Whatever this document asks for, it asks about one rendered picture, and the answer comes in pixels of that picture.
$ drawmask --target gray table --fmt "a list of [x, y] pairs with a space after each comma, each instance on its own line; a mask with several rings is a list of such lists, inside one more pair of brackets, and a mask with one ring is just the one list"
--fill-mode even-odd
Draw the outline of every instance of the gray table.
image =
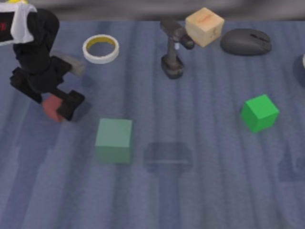
[[[160, 68], [167, 39], [159, 23], [62, 23], [55, 49], [83, 59], [82, 43], [105, 33], [121, 53], [107, 65], [87, 63], [80, 79], [66, 76], [61, 88], [83, 93], [86, 103], [74, 122], [61, 124], [10, 87], [18, 63], [10, 46], [0, 47], [0, 228], [162, 228], [159, 212], [167, 206], [144, 158], [150, 144], [182, 143], [193, 163], [178, 177], [179, 219], [169, 217], [182, 229], [303, 229], [305, 91], [293, 62], [305, 53], [304, 26], [228, 22], [224, 32], [267, 32], [274, 50], [230, 56], [219, 41], [181, 49], [185, 74], [171, 81]], [[281, 114], [274, 127], [251, 134], [239, 109], [261, 94]], [[98, 162], [103, 117], [134, 121], [132, 165]]]

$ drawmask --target computer mouse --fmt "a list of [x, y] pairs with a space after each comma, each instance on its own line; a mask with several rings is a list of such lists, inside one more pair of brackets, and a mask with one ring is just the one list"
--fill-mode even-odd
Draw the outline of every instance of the computer mouse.
[[254, 56], [271, 51], [270, 37], [259, 30], [234, 29], [228, 31], [221, 39], [220, 46], [230, 54]]

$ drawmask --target mouse scroll wheel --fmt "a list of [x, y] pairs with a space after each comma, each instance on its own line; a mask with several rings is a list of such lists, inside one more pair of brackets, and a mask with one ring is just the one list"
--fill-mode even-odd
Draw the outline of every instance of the mouse scroll wheel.
[[268, 42], [268, 43], [270, 43], [270, 41], [269, 41], [269, 40], [264, 39], [264, 38], [261, 38], [261, 37], [258, 37], [258, 36], [256, 36], [255, 34], [250, 34], [250, 36], [251, 36], [251, 37], [254, 37], [254, 38], [256, 38], [256, 39], [259, 39], [259, 40], [261, 40], [261, 41], [264, 41], [264, 42]]

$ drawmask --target red object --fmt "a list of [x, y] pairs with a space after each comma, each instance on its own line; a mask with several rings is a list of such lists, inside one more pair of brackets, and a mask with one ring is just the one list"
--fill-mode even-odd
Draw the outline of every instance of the red object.
[[0, 22], [0, 31], [6, 31], [6, 23]]
[[56, 110], [60, 107], [61, 102], [62, 99], [51, 95], [42, 103], [46, 115], [55, 122], [61, 122], [63, 120], [63, 117], [56, 112]]

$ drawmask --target green block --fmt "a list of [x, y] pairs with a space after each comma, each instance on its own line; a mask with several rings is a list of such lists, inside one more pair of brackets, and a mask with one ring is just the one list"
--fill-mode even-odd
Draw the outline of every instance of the green block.
[[266, 94], [250, 99], [244, 103], [241, 113], [248, 128], [257, 133], [272, 127], [279, 115], [278, 108]]
[[99, 159], [103, 163], [130, 163], [131, 135], [131, 120], [101, 119], [95, 142]]

